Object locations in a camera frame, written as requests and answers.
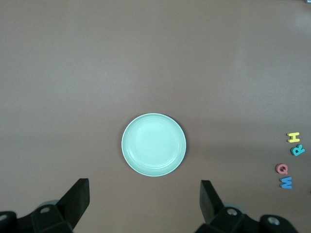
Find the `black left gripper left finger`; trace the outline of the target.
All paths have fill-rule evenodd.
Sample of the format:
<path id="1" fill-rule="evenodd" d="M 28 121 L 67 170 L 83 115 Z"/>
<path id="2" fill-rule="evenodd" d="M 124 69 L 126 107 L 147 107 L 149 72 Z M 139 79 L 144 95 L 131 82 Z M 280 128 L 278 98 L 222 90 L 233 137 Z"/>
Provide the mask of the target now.
<path id="1" fill-rule="evenodd" d="M 42 203 L 18 218 L 13 211 L 1 211 L 2 233 L 72 233 L 90 203 L 89 179 L 79 179 L 59 200 Z"/>

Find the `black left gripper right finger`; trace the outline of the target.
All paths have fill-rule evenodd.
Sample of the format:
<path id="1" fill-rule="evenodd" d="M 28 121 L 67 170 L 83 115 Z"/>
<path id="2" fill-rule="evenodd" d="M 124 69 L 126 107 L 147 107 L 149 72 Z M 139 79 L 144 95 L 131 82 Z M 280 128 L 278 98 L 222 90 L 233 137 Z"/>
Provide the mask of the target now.
<path id="1" fill-rule="evenodd" d="M 262 215 L 255 221 L 241 210 L 226 207 L 211 181 L 200 183 L 200 208 L 205 220 L 197 233 L 296 233 L 297 229 L 285 218 Z"/>

